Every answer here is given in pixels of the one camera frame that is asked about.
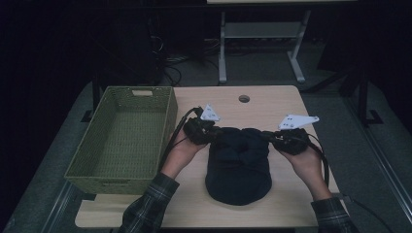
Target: table surface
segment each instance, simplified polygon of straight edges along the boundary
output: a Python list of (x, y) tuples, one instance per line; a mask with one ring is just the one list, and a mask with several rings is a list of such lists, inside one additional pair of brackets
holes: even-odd
[(358, 0), (207, 0), (208, 4), (225, 3), (327, 3), (327, 2), (356, 2)]
[[(220, 127), (276, 131), (286, 114), (307, 116), (298, 90), (290, 85), (175, 87), (178, 120), (191, 108), (211, 104), (221, 117)], [(241, 103), (248, 95), (249, 103)], [(316, 135), (313, 125), (304, 127)], [(204, 178), (208, 149), (201, 150), (178, 176), (180, 187), (169, 203), (162, 227), (305, 227), (317, 221), (312, 197), (289, 161), (269, 145), (272, 188), (262, 199), (246, 206), (218, 202), (207, 193)], [(332, 174), (329, 188), (339, 192)], [(76, 217), (79, 227), (119, 227), (127, 206), (138, 196), (99, 194), (84, 200)]]

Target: black device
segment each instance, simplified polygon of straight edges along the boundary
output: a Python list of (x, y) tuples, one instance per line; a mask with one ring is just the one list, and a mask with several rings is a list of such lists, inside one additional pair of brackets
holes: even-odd
[(314, 145), (310, 141), (309, 136), (312, 135), (308, 134), (306, 130), (302, 128), (281, 130), (276, 132), (263, 131), (261, 133), (261, 138), (272, 143), (276, 150), (284, 151), (291, 155), (298, 155), (306, 151), (308, 147), (312, 148), (321, 157), (321, 160), (324, 163), (324, 180), (326, 185), (329, 186), (329, 166), (324, 150), (319, 149), (316, 145)]
[(281, 150), (291, 155), (304, 152), (311, 143), (308, 134), (301, 128), (276, 132), (263, 131), (262, 138), (272, 143), (276, 150)]
[(183, 130), (188, 138), (196, 145), (212, 143), (219, 134), (219, 127), (214, 126), (215, 122), (211, 120), (201, 119), (203, 109), (198, 107), (195, 111), (196, 118), (189, 118), (185, 123)]

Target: basket handle hole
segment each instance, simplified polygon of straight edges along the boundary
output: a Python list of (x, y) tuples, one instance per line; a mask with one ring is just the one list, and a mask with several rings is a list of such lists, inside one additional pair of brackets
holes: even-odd
[(154, 93), (151, 90), (132, 90), (134, 96), (153, 96)]

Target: table leg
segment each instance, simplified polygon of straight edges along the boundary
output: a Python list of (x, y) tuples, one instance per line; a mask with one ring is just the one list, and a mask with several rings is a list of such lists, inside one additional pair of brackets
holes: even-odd
[(221, 23), (221, 53), (219, 54), (219, 83), (226, 83), (226, 60), (224, 59), (224, 12)]
[(296, 76), (298, 83), (305, 82), (305, 78), (303, 77), (299, 63), (297, 62), (297, 54), (299, 52), (300, 45), (302, 44), (303, 36), (305, 35), (305, 31), (306, 31), (306, 27), (309, 21), (310, 14), (311, 14), (311, 11), (309, 10), (305, 12), (305, 16), (303, 17), (303, 21), (300, 23), (300, 27), (296, 35), (296, 45), (294, 46), (294, 49), (292, 51), (288, 51), (288, 58), (289, 58), (289, 61), (291, 62), (291, 66), (292, 66), (294, 75)]

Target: white bracket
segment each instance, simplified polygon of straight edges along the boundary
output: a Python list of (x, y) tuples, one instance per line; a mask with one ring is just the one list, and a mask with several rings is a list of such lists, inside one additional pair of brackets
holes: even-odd
[(202, 116), (200, 116), (201, 119), (203, 120), (212, 120), (212, 121), (219, 121), (221, 118), (216, 114), (216, 112), (212, 109), (212, 106), (210, 104), (207, 104)]
[(279, 124), (279, 129), (295, 129), (318, 121), (319, 118), (317, 116), (286, 115), (286, 117)]

